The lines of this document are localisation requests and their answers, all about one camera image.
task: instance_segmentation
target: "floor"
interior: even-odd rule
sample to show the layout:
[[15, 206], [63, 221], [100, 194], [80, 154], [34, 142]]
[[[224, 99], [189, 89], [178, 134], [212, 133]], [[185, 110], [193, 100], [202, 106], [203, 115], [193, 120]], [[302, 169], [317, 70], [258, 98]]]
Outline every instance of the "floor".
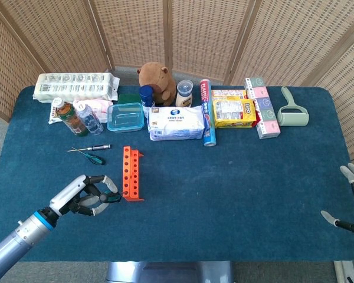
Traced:
[[[121, 85], [138, 85], [135, 69], [117, 68], [115, 76]], [[198, 84], [199, 78], [175, 74], [176, 81], [185, 78]], [[7, 125], [0, 122], [0, 153]], [[235, 282], [246, 283], [335, 283], [332, 262], [236, 262]], [[19, 282], [104, 282], [107, 262], [19, 262], [1, 280]], [[165, 281], [153, 280], [153, 283]]]

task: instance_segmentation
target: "clear plastic container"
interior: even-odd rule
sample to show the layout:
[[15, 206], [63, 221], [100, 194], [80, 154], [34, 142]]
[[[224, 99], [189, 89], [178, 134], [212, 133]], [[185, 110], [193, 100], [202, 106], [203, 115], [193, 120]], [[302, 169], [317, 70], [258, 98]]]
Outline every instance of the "clear plastic container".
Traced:
[[139, 131], [144, 126], [143, 107], [140, 103], [115, 104], [107, 109], [107, 129], [122, 133]]

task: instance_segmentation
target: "brown teddy bear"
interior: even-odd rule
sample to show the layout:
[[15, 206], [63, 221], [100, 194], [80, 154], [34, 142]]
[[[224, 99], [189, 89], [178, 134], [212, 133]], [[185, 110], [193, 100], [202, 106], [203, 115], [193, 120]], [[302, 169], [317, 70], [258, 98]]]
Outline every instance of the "brown teddy bear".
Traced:
[[169, 106], [173, 103], [176, 98], [176, 82], [167, 67], [158, 62], [148, 62], [137, 69], [137, 73], [141, 87], [149, 85], [153, 88], [153, 100], [156, 104]]

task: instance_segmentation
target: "juice bottle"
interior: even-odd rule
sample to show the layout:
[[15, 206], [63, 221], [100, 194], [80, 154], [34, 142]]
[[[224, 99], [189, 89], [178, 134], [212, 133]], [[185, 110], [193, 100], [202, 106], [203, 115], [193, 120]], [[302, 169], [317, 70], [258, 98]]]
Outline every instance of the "juice bottle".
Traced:
[[52, 105], [55, 107], [58, 117], [76, 136], [82, 137], [88, 134], [88, 129], [77, 117], [75, 108], [71, 103], [64, 102], [63, 99], [57, 97], [54, 98]]

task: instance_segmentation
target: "blue tablecloth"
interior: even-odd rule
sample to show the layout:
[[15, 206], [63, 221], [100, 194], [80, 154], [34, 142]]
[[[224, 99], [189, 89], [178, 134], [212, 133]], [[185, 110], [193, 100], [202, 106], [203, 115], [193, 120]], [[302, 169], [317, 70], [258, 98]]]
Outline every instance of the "blue tablecloth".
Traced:
[[[145, 201], [122, 200], [96, 217], [68, 213], [25, 261], [354, 259], [354, 234], [320, 214], [354, 221], [353, 196], [339, 171], [348, 151], [326, 90], [290, 88], [308, 109], [308, 126], [283, 127], [267, 140], [256, 129], [217, 129], [215, 147], [152, 142], [146, 128], [76, 137], [63, 123], [48, 125], [50, 104], [34, 101], [33, 90], [18, 97], [0, 158], [0, 240], [81, 174], [108, 175], [121, 187], [123, 146], [145, 155]], [[268, 91], [276, 111], [286, 104], [280, 87]], [[199, 105], [199, 87], [193, 92]], [[111, 150], [96, 152], [105, 166], [66, 152], [107, 143]]]

